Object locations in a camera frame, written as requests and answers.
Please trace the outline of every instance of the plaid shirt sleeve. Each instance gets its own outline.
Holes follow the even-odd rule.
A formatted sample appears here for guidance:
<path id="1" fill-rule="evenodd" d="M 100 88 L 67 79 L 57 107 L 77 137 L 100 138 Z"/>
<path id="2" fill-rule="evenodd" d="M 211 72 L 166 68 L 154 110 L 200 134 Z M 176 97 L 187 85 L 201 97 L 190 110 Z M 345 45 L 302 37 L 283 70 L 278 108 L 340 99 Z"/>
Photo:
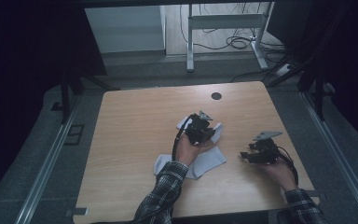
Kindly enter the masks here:
<path id="1" fill-rule="evenodd" d="M 188 167 L 181 162 L 167 162 L 156 177 L 156 186 L 139 205 L 134 220 L 141 219 L 139 223 L 171 224 L 173 204 L 180 196 L 187 171 Z"/>
<path id="2" fill-rule="evenodd" d="M 290 212 L 296 223 L 327 224 L 322 210 L 313 202 L 303 189 L 284 193 L 290 206 Z"/>

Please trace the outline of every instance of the finger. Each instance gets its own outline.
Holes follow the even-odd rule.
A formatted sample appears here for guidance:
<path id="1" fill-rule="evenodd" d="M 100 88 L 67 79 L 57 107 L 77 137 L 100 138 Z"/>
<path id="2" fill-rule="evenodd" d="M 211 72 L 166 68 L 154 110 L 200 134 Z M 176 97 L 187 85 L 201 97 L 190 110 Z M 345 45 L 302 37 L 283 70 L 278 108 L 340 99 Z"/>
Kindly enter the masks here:
<path id="1" fill-rule="evenodd" d="M 269 164 L 264 164 L 264 163 L 257 163 L 255 166 L 257 166 L 258 168 L 260 168 L 262 170 L 267 170 L 270 167 Z"/>
<path id="2" fill-rule="evenodd" d="M 203 147 L 201 147 L 200 153 L 206 152 L 214 147 L 216 147 L 216 144 L 212 140 L 208 140 L 205 142 Z"/>

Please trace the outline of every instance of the black object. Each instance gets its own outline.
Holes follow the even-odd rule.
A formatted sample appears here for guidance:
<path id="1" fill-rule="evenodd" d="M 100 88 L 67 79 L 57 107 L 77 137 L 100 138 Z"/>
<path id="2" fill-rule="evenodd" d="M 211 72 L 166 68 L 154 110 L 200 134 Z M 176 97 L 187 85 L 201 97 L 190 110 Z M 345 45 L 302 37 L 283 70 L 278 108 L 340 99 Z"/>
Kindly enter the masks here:
<path id="1" fill-rule="evenodd" d="M 280 154 L 279 149 L 270 138 L 257 141 L 255 144 L 249 144 L 249 148 L 259 151 L 253 154 L 241 152 L 242 158 L 248 160 L 250 163 L 272 164 L 278 159 L 278 155 Z"/>
<path id="2" fill-rule="evenodd" d="M 80 143 L 80 139 L 83 136 L 84 127 L 84 124 L 71 125 L 71 128 L 69 129 L 69 132 L 66 136 L 75 138 L 75 141 L 65 142 L 63 144 L 65 146 L 78 146 Z"/>
<path id="3" fill-rule="evenodd" d="M 336 31 L 339 23 L 347 12 L 351 0 L 345 1 L 334 1 L 333 12 L 329 14 L 327 19 L 327 25 L 324 30 L 324 34 L 320 37 L 320 41 L 315 43 L 316 48 L 308 59 L 300 64 L 298 67 L 291 69 L 289 72 L 284 74 L 281 77 L 278 77 L 268 83 L 267 87 L 275 87 L 276 85 L 282 83 L 286 79 L 298 74 L 301 71 L 304 71 L 304 75 L 297 83 L 297 87 L 300 91 L 308 91 L 313 82 L 315 82 L 315 112 L 318 114 L 321 120 L 324 120 L 323 111 L 322 111 L 322 100 L 323 100 L 323 55 L 326 53 L 326 47 L 331 42 L 332 35 Z"/>
<path id="4" fill-rule="evenodd" d="M 287 154 L 289 156 L 289 159 L 287 159 L 287 157 L 280 152 L 277 145 L 271 138 L 258 140 L 255 144 L 249 144 L 249 147 L 251 150 L 258 152 L 240 152 L 243 159 L 248 160 L 250 163 L 273 164 L 278 158 L 281 158 L 292 170 L 293 175 L 295 176 L 296 184 L 298 185 L 298 173 L 292 159 L 290 159 L 289 154 Z"/>
<path id="5" fill-rule="evenodd" d="M 305 29 L 312 4 L 313 1 L 276 2 L 269 17 L 267 31 L 281 40 L 288 49 L 298 47 L 307 38 Z"/>
<path id="6" fill-rule="evenodd" d="M 212 93 L 211 97 L 214 100 L 220 100 L 220 99 L 222 99 L 222 94 L 220 94 L 219 92 L 214 92 L 214 93 Z"/>
<path id="7" fill-rule="evenodd" d="M 182 135 L 183 131 L 185 130 L 185 126 L 188 123 L 188 121 L 192 119 L 191 123 L 187 125 L 186 128 L 186 135 L 193 145 L 203 144 L 214 135 L 214 129 L 208 128 L 209 121 L 206 119 L 202 119 L 197 114 L 192 114 L 187 117 L 185 122 L 183 123 L 181 129 L 179 130 L 178 134 L 175 137 L 175 140 L 173 142 L 173 148 L 172 148 L 172 160 L 175 160 L 176 155 L 176 147 L 179 143 L 180 135 Z"/>
<path id="8" fill-rule="evenodd" d="M 294 224 L 296 223 L 289 209 L 282 210 L 277 214 L 278 224 Z"/>
<path id="9" fill-rule="evenodd" d="M 208 128 L 209 121 L 201 119 L 197 114 L 193 114 L 192 119 L 192 122 L 188 124 L 185 131 L 190 140 L 190 143 L 193 145 L 198 145 L 211 139 L 211 137 L 214 135 L 214 129 Z"/>
<path id="10" fill-rule="evenodd" d="M 66 92 L 80 94 L 82 74 L 106 75 L 84 8 L 45 3 L 0 1 L 0 180 L 34 127 L 46 91 L 63 82 Z"/>

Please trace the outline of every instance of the wooden table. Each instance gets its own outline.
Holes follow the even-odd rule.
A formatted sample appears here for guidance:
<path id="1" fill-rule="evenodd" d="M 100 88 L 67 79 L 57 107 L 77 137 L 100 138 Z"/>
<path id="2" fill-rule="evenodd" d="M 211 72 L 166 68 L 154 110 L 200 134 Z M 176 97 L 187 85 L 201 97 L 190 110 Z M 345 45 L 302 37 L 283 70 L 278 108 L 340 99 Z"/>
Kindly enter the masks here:
<path id="1" fill-rule="evenodd" d="M 214 100 L 214 92 L 222 94 Z M 153 165 L 171 154 L 185 116 L 203 110 L 211 127 L 224 125 L 218 142 L 227 162 L 201 179 L 187 179 L 174 217 L 262 211 L 286 207 L 280 188 L 240 151 L 261 131 L 280 131 L 273 138 L 295 161 L 299 186 L 313 189 L 282 121 L 261 82 L 110 91 L 103 97 L 89 159 L 77 200 L 88 208 L 74 222 L 131 220 L 139 203 L 155 186 Z"/>

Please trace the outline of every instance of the metal bracket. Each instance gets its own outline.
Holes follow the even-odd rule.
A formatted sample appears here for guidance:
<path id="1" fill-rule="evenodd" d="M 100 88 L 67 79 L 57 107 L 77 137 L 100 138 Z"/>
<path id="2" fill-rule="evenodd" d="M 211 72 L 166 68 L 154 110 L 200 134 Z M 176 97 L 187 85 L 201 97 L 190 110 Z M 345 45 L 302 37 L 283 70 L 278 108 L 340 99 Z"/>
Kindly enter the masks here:
<path id="1" fill-rule="evenodd" d="M 271 137 L 275 137 L 277 135 L 282 134 L 281 132 L 261 132 L 260 134 L 258 134 L 255 138 L 254 141 L 259 141 L 259 140 L 266 140 L 269 139 Z"/>
<path id="2" fill-rule="evenodd" d="M 211 117 L 209 117 L 207 114 L 205 114 L 202 110 L 200 110 L 200 119 L 213 120 Z"/>
<path id="3" fill-rule="evenodd" d="M 71 139 L 73 142 L 63 143 L 65 146 L 78 146 L 80 139 L 83 135 L 84 124 L 71 125 L 68 134 L 66 135 L 66 140 Z"/>
<path id="4" fill-rule="evenodd" d="M 66 217 L 86 216 L 88 213 L 89 213 L 88 208 L 75 208 L 74 210 L 67 210 L 65 216 Z"/>
<path id="5" fill-rule="evenodd" d="M 269 2 L 263 14 L 200 15 L 193 16 L 192 5 L 188 5 L 187 72 L 194 72 L 193 30 L 259 28 L 255 41 L 251 41 L 255 57 L 261 70 L 269 69 L 260 49 L 261 39 L 266 30 L 272 3 Z"/>

